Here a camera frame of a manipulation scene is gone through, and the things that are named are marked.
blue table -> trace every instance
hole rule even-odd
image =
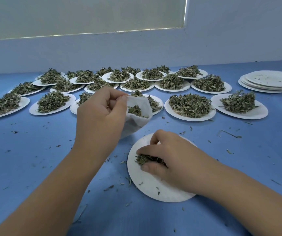
[[[239,89],[248,91],[237,83],[241,75],[265,69],[282,71],[282,61],[199,68],[220,75],[232,85],[231,92]],[[0,75],[0,97],[19,82],[31,81],[37,75]],[[41,117],[28,112],[29,107],[48,90],[28,96],[31,102],[27,107],[0,118],[0,223],[46,178],[73,145],[76,115],[69,109]],[[82,91],[73,94],[78,99]],[[170,96],[156,88],[145,93],[155,95],[163,102]],[[192,88],[181,92],[186,93],[211,97]],[[251,121],[253,125],[220,112],[216,113],[214,122],[185,122],[171,117],[164,110],[155,115],[145,127],[118,143],[110,160],[103,164],[88,186],[90,193],[84,194],[75,219],[86,204],[88,207],[81,223],[72,225],[68,235],[249,235],[223,207],[205,197],[196,196],[181,203],[164,203],[147,197],[133,184],[128,186],[125,179],[128,177],[127,165],[119,163],[127,159],[131,144],[143,135],[159,128],[176,133],[186,131],[183,136],[207,154],[282,194],[282,93],[256,92],[256,99],[265,104],[269,115]],[[238,129],[242,138],[225,133],[217,136],[220,130],[234,134]],[[114,188],[103,191],[112,184]]]

person's right arm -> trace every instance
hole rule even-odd
[[[160,157],[168,166],[148,162],[142,170],[218,202],[253,235],[282,235],[282,195],[213,159],[177,134],[158,130],[150,145],[138,153]]]

white plate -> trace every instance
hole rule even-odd
[[[166,91],[166,92],[181,92],[181,91],[185,91],[185,90],[190,88],[190,83],[188,81],[184,81],[183,84],[182,84],[182,88],[176,89],[176,90],[163,89],[159,86],[159,84],[160,84],[160,81],[155,82],[155,87],[160,89],[160,90]]]
[[[202,69],[199,69],[199,71],[200,71],[200,73],[202,75],[197,75],[197,77],[184,77],[184,76],[179,76],[179,77],[181,77],[183,79],[202,79],[202,78],[204,78],[204,77],[209,75],[208,72],[206,72],[206,71],[204,71]],[[170,74],[175,74],[176,72],[177,71],[169,71]]]
[[[148,94],[143,94],[143,96],[146,97],[146,98],[147,98],[148,96],[151,96],[151,98],[152,98],[154,101],[160,103],[160,104],[159,104],[159,107],[162,107],[162,108],[159,109],[159,110],[157,110],[157,111],[155,111],[155,112],[153,112],[153,115],[159,113],[159,112],[164,108],[164,103],[163,103],[163,101],[162,101],[160,98],[158,98],[158,97],[156,97],[156,96],[153,96],[153,95],[148,95]]]
[[[245,87],[247,89],[250,89],[250,90],[254,90],[254,91],[258,91],[258,92],[262,92],[262,93],[282,93],[282,90],[265,90],[265,89],[257,89],[257,88],[254,88],[254,87],[250,87],[249,85],[246,85],[245,83],[243,83],[241,81],[241,79],[238,79],[238,83],[242,86],[242,87]]]
[[[66,74],[64,72],[60,72],[60,76],[63,77],[65,76]]]
[[[113,87],[114,89],[117,88],[119,86],[119,84],[115,84],[115,86]],[[85,86],[84,88],[84,91],[86,91],[87,93],[90,93],[90,94],[94,94],[96,91],[93,91],[93,90],[90,90],[88,89],[88,85]]]
[[[211,105],[211,111],[201,117],[201,118],[190,118],[190,117],[185,117],[185,116],[182,116],[182,115],[179,115],[178,113],[176,113],[172,108],[171,106],[169,105],[169,99],[166,100],[165,104],[164,104],[164,107],[165,107],[165,110],[170,114],[172,115],[173,117],[175,118],[178,118],[178,119],[181,119],[181,120],[185,120],[185,121],[190,121],[190,122],[202,122],[202,121],[206,121],[206,120],[209,120],[211,118],[213,118],[216,114],[216,110],[215,110],[215,107],[213,106],[213,104]]]
[[[263,85],[252,83],[248,79],[246,79],[245,76],[246,75],[243,75],[240,77],[241,82],[255,89],[277,90],[277,91],[282,90],[282,87],[268,87],[268,86],[263,86]]]
[[[80,90],[81,88],[83,88],[85,86],[85,84],[82,84],[80,87],[78,87],[77,89],[75,89],[75,90],[71,90],[71,91],[67,91],[67,92],[61,92],[61,93],[72,93],[72,92],[75,92],[75,91],[78,91],[78,90]],[[49,90],[49,92],[55,92],[56,90],[55,89],[53,89],[53,88],[51,88],[50,90]]]
[[[23,96],[31,95],[31,94],[34,94],[34,93],[38,93],[38,92],[44,90],[45,88],[46,88],[46,86],[43,86],[43,87],[41,87],[39,90],[36,90],[36,91],[34,91],[34,92],[32,92],[32,93],[21,94],[20,96],[23,97]]]
[[[219,106],[223,106],[220,99],[227,98],[230,95],[231,95],[230,93],[222,93],[222,94],[214,95],[211,98],[212,104],[215,106],[217,110],[221,111],[222,113],[225,113],[227,115],[230,115],[236,118],[242,118],[242,119],[261,119],[261,118],[265,118],[269,113],[266,106],[264,106],[262,103],[260,103],[257,100],[254,101],[254,104],[259,107],[254,108],[250,110],[249,112],[246,112],[245,114],[244,113],[231,113],[225,110],[224,107],[219,107]]]
[[[30,114],[33,114],[33,115],[48,115],[48,114],[53,114],[53,113],[62,111],[62,110],[64,110],[64,109],[70,107],[70,106],[74,103],[74,101],[76,101],[76,97],[75,97],[74,95],[69,94],[69,93],[64,93],[64,95],[65,95],[65,96],[69,96],[70,99],[69,99],[68,102],[66,102],[66,104],[65,104],[64,106],[58,108],[57,110],[51,111],[51,112],[49,112],[49,113],[39,113],[39,112],[37,112],[37,109],[38,109],[38,101],[37,101],[36,103],[34,103],[34,104],[30,107],[30,110],[29,110]]]
[[[79,105],[78,105],[78,102],[80,101],[80,99],[77,99],[71,106],[70,106],[70,111],[72,112],[72,113],[74,113],[75,115],[76,115],[76,112],[77,112],[77,110],[78,110],[78,107],[80,107]]]
[[[148,197],[163,202],[183,202],[194,197],[195,194],[179,190],[173,186],[170,186],[166,181],[162,181],[161,178],[142,171],[138,163],[135,162],[137,150],[143,146],[149,145],[152,136],[153,133],[139,139],[132,146],[129,152],[127,167],[130,178],[134,182],[135,186],[138,187],[138,189]]]
[[[54,83],[54,84],[42,84],[40,79],[35,80],[32,84],[36,85],[36,86],[52,86],[52,85],[56,85],[56,83]]]
[[[126,83],[128,80],[134,78],[134,75],[131,74],[131,73],[129,73],[130,78],[127,79],[126,81],[115,82],[115,81],[110,81],[110,80],[107,79],[107,78],[109,78],[109,76],[110,76],[111,74],[112,74],[112,72],[109,72],[109,73],[107,73],[107,74],[104,74],[104,75],[102,76],[102,79],[105,80],[107,83],[111,83],[111,84],[122,84],[122,83]]]
[[[165,77],[167,74],[166,73],[164,73],[164,72],[162,72],[162,71],[160,71],[162,74],[163,74],[163,77]],[[142,80],[146,80],[146,81],[160,81],[160,80],[162,80],[162,79],[144,79],[144,78],[142,78],[142,73],[143,73],[143,71],[141,71],[141,72],[139,72],[139,73],[137,73],[136,74],[136,77],[138,78],[138,79],[142,79]]]
[[[30,99],[29,98],[21,97],[21,100],[19,102],[19,107],[17,109],[15,109],[15,110],[12,110],[12,111],[8,112],[8,113],[1,114],[0,118],[3,117],[3,116],[9,115],[11,113],[15,113],[16,111],[19,111],[20,109],[26,107],[29,103],[30,103]]]
[[[245,75],[245,78],[255,84],[269,87],[282,87],[282,72],[271,70],[254,71]]]
[[[229,91],[232,90],[231,85],[228,84],[228,83],[226,83],[226,82],[224,82],[224,87],[225,87],[225,89],[224,89],[223,91],[220,91],[220,92],[208,92],[208,91],[204,91],[204,90],[198,89],[197,87],[195,87],[195,86],[193,85],[193,81],[190,83],[190,85],[191,85],[191,87],[192,87],[193,89],[195,89],[195,90],[197,90],[197,91],[200,91],[200,92],[202,92],[202,93],[210,93],[210,94],[227,93],[227,92],[229,92]]]
[[[94,83],[94,81],[92,81],[92,82],[87,82],[87,83],[77,83],[76,82],[76,79],[77,79],[78,77],[74,77],[74,78],[72,78],[72,79],[70,79],[69,81],[70,81],[70,83],[72,83],[72,84],[91,84],[91,83]]]
[[[152,88],[154,88],[154,82],[149,82],[150,83],[150,87],[146,88],[146,89],[143,89],[143,90],[140,90],[140,89],[133,89],[133,90],[130,90],[130,89],[126,89],[123,87],[123,84],[120,85],[120,88],[123,90],[123,91],[127,91],[127,92],[134,92],[136,90],[139,90],[140,92],[144,92],[144,91],[148,91]]]

person's right hand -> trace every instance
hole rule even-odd
[[[157,175],[186,192],[204,196],[218,185],[225,167],[189,141],[163,130],[156,131],[150,145],[141,147],[137,153],[162,158],[168,167],[147,162],[141,167],[143,171]]]

plate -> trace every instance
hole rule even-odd
[[[58,108],[57,110],[55,111],[51,111],[49,113],[39,113],[37,112],[37,109],[38,109],[38,101],[36,103],[34,103],[30,109],[29,109],[29,112],[30,114],[33,114],[33,115],[48,115],[48,114],[53,114],[53,113],[56,113],[56,112],[59,112],[59,111],[62,111],[68,107],[70,107],[74,101],[76,101],[76,97],[72,94],[69,94],[69,93],[64,93],[65,96],[70,96],[70,100],[68,102],[66,102],[65,106],[62,106],[60,108]]]
[[[264,106],[262,103],[260,103],[257,100],[254,101],[254,104],[256,106],[259,106],[259,107],[252,109],[249,112],[246,112],[245,114],[243,114],[243,113],[231,113],[231,112],[225,110],[224,107],[219,107],[219,106],[223,106],[220,99],[227,98],[230,95],[231,95],[230,93],[222,93],[222,94],[214,95],[211,98],[212,104],[215,106],[215,108],[217,110],[221,111],[222,113],[225,113],[225,114],[230,115],[232,117],[242,118],[242,119],[261,119],[261,118],[265,118],[269,113],[266,106]]]
[[[77,99],[71,106],[70,111],[76,115],[76,112],[78,110],[78,107],[80,107],[77,103],[80,101],[80,99]]]
[[[153,176],[150,173],[142,171],[138,163],[135,162],[136,159],[135,156],[137,155],[137,150],[140,147],[149,145],[152,136],[153,133],[139,139],[132,146],[129,152],[127,167],[128,167],[130,178],[134,182],[135,186],[139,190],[141,190],[142,193],[146,194],[148,197],[163,202],[183,202],[185,200],[194,197],[195,194],[188,193],[179,190],[175,187],[172,187],[166,181],[164,180],[162,181],[161,178],[158,178],[157,176]]]
[[[252,83],[268,86],[282,87],[282,72],[272,70],[254,71],[245,75],[245,78]]]
[[[77,89],[75,89],[75,90],[71,90],[71,91],[67,91],[67,92],[61,92],[61,93],[72,93],[72,92],[75,92],[75,91],[78,91],[78,90],[80,90],[81,88],[83,88],[85,86],[85,84],[82,84],[80,87],[78,87]],[[55,89],[53,89],[53,88],[51,88],[50,90],[49,90],[49,92],[55,92],[56,90]]]
[[[20,109],[26,107],[29,103],[30,103],[30,99],[29,98],[21,97],[21,100],[19,102],[19,107],[17,109],[15,109],[15,110],[12,110],[12,111],[7,112],[5,114],[1,114],[0,118],[3,117],[3,116],[9,115],[9,114],[15,113],[16,111],[19,111]]]
[[[242,87],[245,87],[247,89],[250,89],[250,90],[254,90],[254,91],[258,91],[258,92],[262,92],[262,93],[282,93],[282,90],[265,90],[265,89],[257,89],[257,88],[253,88],[253,87],[250,87],[249,85],[246,85],[245,83],[243,83],[241,81],[241,79],[238,79],[238,83],[242,86]]]
[[[163,110],[163,108],[164,108],[164,103],[163,103],[163,101],[162,101],[160,98],[158,98],[158,97],[156,97],[156,96],[153,96],[153,95],[148,95],[148,94],[143,94],[143,96],[146,97],[146,98],[147,98],[148,96],[151,96],[151,98],[154,99],[154,101],[160,103],[160,104],[159,104],[159,107],[162,107],[162,108],[161,108],[160,110],[157,110],[157,111],[153,112],[153,115],[155,115],[155,114],[159,113],[161,110]]]
[[[72,79],[70,79],[69,81],[70,81],[70,83],[72,83],[72,84],[92,84],[92,83],[94,83],[94,81],[92,81],[92,82],[87,82],[87,83],[77,83],[76,82],[76,79],[77,79],[78,77],[74,77],[74,78],[72,78]]]
[[[231,90],[232,90],[231,85],[230,85],[230,84],[228,84],[228,83],[226,83],[226,82],[224,82],[224,87],[225,87],[225,90],[220,91],[220,92],[208,92],[208,91],[204,91],[204,90],[198,89],[197,87],[195,87],[195,86],[193,85],[193,81],[190,83],[190,85],[191,85],[191,87],[192,87],[193,89],[195,89],[195,90],[197,90],[197,91],[200,91],[200,92],[202,92],[202,93],[210,93],[210,94],[221,94],[221,93],[227,93],[227,92],[229,92],[229,91],[231,91]]]
[[[128,80],[134,78],[134,75],[131,74],[131,73],[129,73],[130,78],[127,79],[126,81],[115,82],[115,81],[110,81],[110,80],[107,79],[107,78],[109,78],[109,76],[110,76],[111,74],[112,74],[112,72],[109,72],[109,73],[107,73],[107,74],[104,74],[104,75],[102,76],[102,79],[105,80],[107,83],[111,83],[111,84],[122,84],[122,83],[126,83]]]
[[[54,84],[42,84],[40,79],[35,80],[32,84],[33,84],[33,85],[36,85],[36,86],[52,86],[52,85],[56,85],[56,83],[54,83]]]
[[[41,87],[41,89],[39,89],[39,90],[36,90],[36,91],[34,91],[34,92],[32,92],[32,93],[21,94],[20,96],[23,97],[23,96],[35,94],[35,93],[38,93],[38,92],[44,90],[45,88],[46,88],[46,86],[43,86],[43,87]]]
[[[199,71],[200,71],[200,73],[202,75],[197,75],[197,77],[184,77],[184,76],[179,76],[179,77],[181,77],[183,79],[202,79],[202,78],[204,78],[204,77],[209,75],[208,72],[206,72],[206,71],[204,71],[202,69],[199,69]],[[170,74],[175,74],[176,72],[177,71],[169,71]]]
[[[167,74],[166,73],[164,73],[164,72],[162,72],[162,71],[160,71],[162,74],[163,74],[163,77],[165,77]],[[138,78],[138,79],[142,79],[142,80],[146,80],[146,81],[160,81],[160,80],[162,80],[162,79],[144,79],[144,78],[142,78],[142,73],[143,73],[143,71],[141,71],[141,72],[139,72],[139,73],[137,73],[136,74],[136,77]]]
[[[119,86],[119,84],[115,84],[115,86],[113,87],[114,89],[117,88]],[[90,94],[94,94],[96,91],[93,91],[93,90],[90,90],[88,89],[88,85],[85,86],[84,88],[84,91],[86,91],[87,93],[90,93]]]
[[[155,87],[160,89],[160,90],[166,91],[166,92],[181,92],[181,91],[185,91],[185,90],[190,88],[190,83],[188,81],[184,81],[183,84],[182,84],[182,88],[176,89],[176,90],[163,89],[159,86],[159,84],[160,84],[160,81],[155,82]]]
[[[63,77],[65,76],[66,74],[64,72],[60,72],[60,76]]]
[[[173,117],[181,119],[181,120],[185,120],[185,121],[190,121],[190,122],[206,121],[206,120],[209,120],[209,119],[213,118],[215,116],[215,114],[216,114],[215,106],[213,104],[211,104],[211,108],[212,108],[211,111],[207,115],[205,115],[205,116],[203,116],[201,118],[190,118],[190,117],[185,117],[185,116],[179,115],[169,105],[169,99],[166,100],[166,102],[164,104],[164,107],[165,107],[165,110],[170,115],[172,115]]]
[[[265,89],[265,90],[282,90],[282,87],[268,87],[268,86],[263,86],[263,85],[259,85],[259,84],[255,84],[255,83],[252,83],[250,82],[249,80],[247,80],[245,78],[245,75],[241,76],[240,77],[240,80],[241,82],[243,82],[244,84],[250,86],[250,87],[253,87],[255,89]]]
[[[154,85],[155,85],[154,82],[150,82],[150,87],[148,87],[148,88],[146,88],[146,89],[143,89],[143,90],[139,90],[139,91],[140,91],[140,92],[148,91],[148,90],[154,88]],[[134,92],[134,91],[138,90],[138,89],[133,89],[133,90],[126,89],[126,88],[123,87],[123,84],[120,85],[120,88],[121,88],[123,91],[127,91],[127,92]]]

